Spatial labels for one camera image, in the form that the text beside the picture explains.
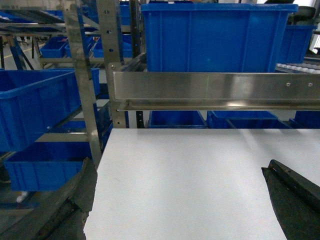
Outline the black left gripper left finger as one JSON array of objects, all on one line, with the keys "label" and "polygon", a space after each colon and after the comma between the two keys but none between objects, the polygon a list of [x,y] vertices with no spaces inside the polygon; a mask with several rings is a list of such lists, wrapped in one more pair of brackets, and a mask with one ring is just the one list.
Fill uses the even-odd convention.
[{"label": "black left gripper left finger", "polygon": [[67,183],[0,233],[2,240],[85,240],[98,173],[90,158]]}]

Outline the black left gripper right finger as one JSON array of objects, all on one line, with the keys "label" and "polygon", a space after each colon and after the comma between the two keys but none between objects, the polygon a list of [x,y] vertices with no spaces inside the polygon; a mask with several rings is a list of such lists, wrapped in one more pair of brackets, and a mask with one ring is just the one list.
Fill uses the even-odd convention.
[{"label": "black left gripper right finger", "polygon": [[261,171],[285,237],[288,240],[318,240],[320,187],[275,159]]}]

